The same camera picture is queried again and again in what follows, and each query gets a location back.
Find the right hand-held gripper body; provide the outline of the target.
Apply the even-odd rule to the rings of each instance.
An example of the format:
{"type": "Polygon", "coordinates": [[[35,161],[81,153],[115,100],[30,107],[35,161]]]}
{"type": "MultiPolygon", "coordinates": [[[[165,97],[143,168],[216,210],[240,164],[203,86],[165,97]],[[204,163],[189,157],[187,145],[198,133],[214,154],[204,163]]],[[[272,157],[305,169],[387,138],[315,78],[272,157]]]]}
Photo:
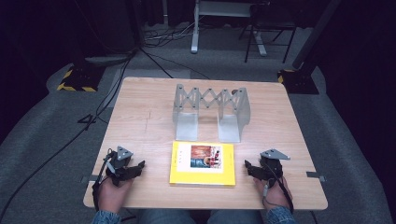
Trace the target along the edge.
{"type": "Polygon", "coordinates": [[[277,149],[268,149],[260,154],[261,180],[265,180],[271,188],[275,182],[283,176],[281,160],[288,161],[290,156],[278,151],[277,149]]]}

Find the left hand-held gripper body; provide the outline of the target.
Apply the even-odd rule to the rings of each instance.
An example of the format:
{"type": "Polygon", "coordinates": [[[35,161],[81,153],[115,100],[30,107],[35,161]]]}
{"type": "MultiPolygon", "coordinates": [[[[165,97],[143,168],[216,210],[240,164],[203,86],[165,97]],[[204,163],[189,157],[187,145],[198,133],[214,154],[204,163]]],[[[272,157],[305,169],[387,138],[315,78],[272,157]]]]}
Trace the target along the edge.
{"type": "Polygon", "coordinates": [[[134,155],[125,147],[117,146],[117,150],[110,150],[106,161],[106,175],[111,178],[112,183],[118,186],[121,182],[120,175],[125,172],[125,168],[134,155]]]}

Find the person's right hand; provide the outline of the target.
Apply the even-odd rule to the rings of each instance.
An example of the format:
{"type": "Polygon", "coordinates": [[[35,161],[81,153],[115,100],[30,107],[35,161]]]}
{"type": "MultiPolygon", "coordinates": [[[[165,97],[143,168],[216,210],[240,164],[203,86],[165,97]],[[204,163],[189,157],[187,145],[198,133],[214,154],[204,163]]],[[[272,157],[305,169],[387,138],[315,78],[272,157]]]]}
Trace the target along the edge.
{"type": "Polygon", "coordinates": [[[263,196],[265,181],[261,181],[258,178],[253,179],[256,189],[259,195],[262,197],[262,204],[267,211],[276,207],[285,207],[290,209],[290,203],[285,195],[283,189],[279,186],[278,182],[269,188],[266,192],[266,196],[263,196]]]}

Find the person's left hand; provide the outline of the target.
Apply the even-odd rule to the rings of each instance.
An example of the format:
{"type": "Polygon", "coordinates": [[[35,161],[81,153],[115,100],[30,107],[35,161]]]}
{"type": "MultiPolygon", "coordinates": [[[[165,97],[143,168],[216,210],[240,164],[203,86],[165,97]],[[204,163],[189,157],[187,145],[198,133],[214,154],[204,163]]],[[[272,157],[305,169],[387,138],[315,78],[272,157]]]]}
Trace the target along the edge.
{"type": "Polygon", "coordinates": [[[118,213],[122,208],[126,196],[134,181],[132,179],[121,181],[115,186],[111,178],[107,178],[101,183],[98,195],[98,207],[102,211],[118,213]]]}

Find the yellow book with picture cover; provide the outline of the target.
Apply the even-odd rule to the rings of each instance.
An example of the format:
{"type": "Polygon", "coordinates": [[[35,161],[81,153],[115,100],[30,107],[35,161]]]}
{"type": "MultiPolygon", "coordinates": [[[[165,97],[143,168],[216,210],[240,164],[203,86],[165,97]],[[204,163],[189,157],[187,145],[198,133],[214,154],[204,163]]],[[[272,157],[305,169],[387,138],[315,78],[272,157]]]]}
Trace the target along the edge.
{"type": "Polygon", "coordinates": [[[233,144],[174,141],[169,183],[234,186],[233,144]]]}

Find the grey metal expandable book rack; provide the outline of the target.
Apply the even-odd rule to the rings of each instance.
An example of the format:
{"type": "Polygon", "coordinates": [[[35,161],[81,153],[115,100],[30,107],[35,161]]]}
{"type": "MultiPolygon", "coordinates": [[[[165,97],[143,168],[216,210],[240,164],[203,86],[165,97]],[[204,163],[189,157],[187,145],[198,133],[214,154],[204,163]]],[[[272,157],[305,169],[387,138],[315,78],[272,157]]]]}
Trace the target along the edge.
{"type": "Polygon", "coordinates": [[[173,105],[173,122],[176,140],[197,141],[199,112],[216,108],[218,138],[223,143],[238,143],[242,132],[250,122],[250,102],[246,88],[223,89],[215,92],[212,88],[200,92],[198,87],[186,91],[183,84],[177,84],[173,105]]]}

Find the black yellow striped stand base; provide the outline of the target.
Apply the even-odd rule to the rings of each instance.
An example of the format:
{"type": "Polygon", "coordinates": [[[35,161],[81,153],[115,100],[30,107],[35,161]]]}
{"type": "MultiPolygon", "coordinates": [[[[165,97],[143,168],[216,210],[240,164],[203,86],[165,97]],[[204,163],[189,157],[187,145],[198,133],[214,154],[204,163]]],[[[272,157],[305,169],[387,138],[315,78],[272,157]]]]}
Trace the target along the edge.
{"type": "Polygon", "coordinates": [[[96,65],[88,65],[85,68],[71,66],[60,84],[58,91],[98,91],[99,83],[105,72],[105,68],[96,65]]]}
{"type": "Polygon", "coordinates": [[[303,75],[299,70],[282,69],[276,75],[277,81],[289,94],[318,94],[313,78],[303,75]]]}

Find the black slanted stand pole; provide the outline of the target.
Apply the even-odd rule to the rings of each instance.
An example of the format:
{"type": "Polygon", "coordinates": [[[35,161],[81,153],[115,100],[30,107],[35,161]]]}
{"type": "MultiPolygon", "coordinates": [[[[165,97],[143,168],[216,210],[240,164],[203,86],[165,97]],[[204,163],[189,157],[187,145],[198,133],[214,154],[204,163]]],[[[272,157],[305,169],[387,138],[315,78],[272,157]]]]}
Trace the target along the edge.
{"type": "Polygon", "coordinates": [[[308,57],[314,52],[314,46],[317,44],[321,33],[326,28],[341,1],[342,0],[331,0],[326,6],[318,19],[316,26],[313,28],[311,35],[307,38],[300,52],[293,61],[292,66],[294,68],[301,69],[307,63],[308,57]]]}

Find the black metal chair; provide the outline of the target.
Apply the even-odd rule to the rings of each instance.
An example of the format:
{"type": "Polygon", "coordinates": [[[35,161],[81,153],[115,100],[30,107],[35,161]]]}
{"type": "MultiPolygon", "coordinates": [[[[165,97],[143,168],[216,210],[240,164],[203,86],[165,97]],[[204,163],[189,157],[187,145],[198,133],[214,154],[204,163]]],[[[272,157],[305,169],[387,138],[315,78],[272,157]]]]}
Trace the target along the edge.
{"type": "Polygon", "coordinates": [[[248,32],[247,50],[244,62],[246,63],[248,61],[248,55],[252,46],[264,48],[264,43],[259,39],[261,32],[277,32],[277,35],[270,42],[271,45],[275,46],[279,36],[284,31],[290,31],[289,41],[282,44],[282,47],[286,47],[282,60],[282,63],[284,63],[290,52],[290,46],[297,28],[285,4],[282,0],[257,0],[256,3],[249,7],[248,12],[248,23],[239,36],[239,39],[241,39],[244,33],[248,32]]]}

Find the white metal desk frame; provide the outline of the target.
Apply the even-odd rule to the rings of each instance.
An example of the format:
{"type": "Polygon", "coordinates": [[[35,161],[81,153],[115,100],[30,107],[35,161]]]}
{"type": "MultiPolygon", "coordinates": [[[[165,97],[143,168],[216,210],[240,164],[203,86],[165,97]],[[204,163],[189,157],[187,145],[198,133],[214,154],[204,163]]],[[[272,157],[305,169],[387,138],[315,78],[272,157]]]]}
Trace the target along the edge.
{"type": "Polygon", "coordinates": [[[191,53],[198,52],[200,18],[203,16],[248,18],[249,8],[250,3],[195,0],[191,53]]]}

